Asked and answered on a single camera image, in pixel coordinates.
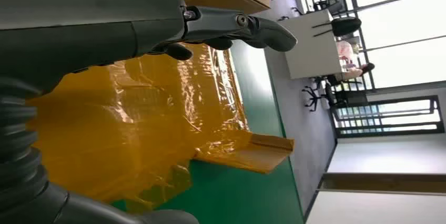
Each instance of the person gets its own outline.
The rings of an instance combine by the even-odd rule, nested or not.
[[[345,72],[345,73],[335,73],[335,74],[328,75],[327,80],[332,85],[338,85],[342,81],[361,77],[362,75],[372,71],[373,69],[375,69],[375,65],[373,63],[367,63],[364,65],[361,65],[360,67],[348,68],[347,72]]]

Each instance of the yellow plastic sheet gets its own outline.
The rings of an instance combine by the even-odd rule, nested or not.
[[[185,62],[146,55],[66,76],[30,102],[52,182],[153,208],[190,185],[188,161],[251,139],[228,52],[187,45]]]

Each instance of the robotic arm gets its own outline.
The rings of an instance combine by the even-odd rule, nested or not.
[[[187,60],[178,42],[228,49],[233,39],[279,51],[297,42],[274,22],[183,0],[0,0],[0,223],[196,223],[184,212],[130,216],[48,182],[25,99],[92,66],[143,54]]]

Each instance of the black office chair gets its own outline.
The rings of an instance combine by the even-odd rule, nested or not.
[[[321,32],[319,34],[313,35],[313,37],[323,35],[330,31],[333,31],[333,34],[335,36],[348,35],[350,33],[357,31],[361,27],[361,24],[362,24],[362,21],[359,18],[352,17],[352,16],[336,18],[336,19],[333,19],[329,23],[322,23],[322,24],[313,26],[312,28],[331,25],[331,29]]]
[[[310,112],[316,111],[318,107],[318,103],[320,99],[327,99],[328,104],[332,108],[345,108],[351,106],[367,106],[367,94],[364,90],[359,91],[336,91],[333,92],[331,89],[332,85],[330,83],[326,83],[325,85],[325,94],[317,95],[315,93],[316,89],[311,88],[310,86],[306,86],[302,89],[302,92],[308,93],[310,97],[310,104],[305,104],[305,107],[313,107]]]

